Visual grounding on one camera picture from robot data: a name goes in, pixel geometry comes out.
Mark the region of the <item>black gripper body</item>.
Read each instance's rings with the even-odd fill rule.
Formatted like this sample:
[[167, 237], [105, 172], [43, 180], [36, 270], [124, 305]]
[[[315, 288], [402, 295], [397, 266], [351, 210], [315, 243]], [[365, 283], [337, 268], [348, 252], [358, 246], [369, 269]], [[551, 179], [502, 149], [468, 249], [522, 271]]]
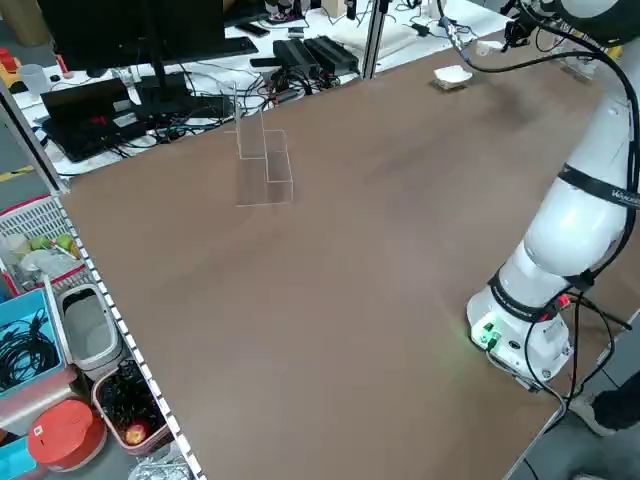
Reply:
[[507, 22], [507, 42], [527, 43], [537, 24], [529, 17], [515, 15]]

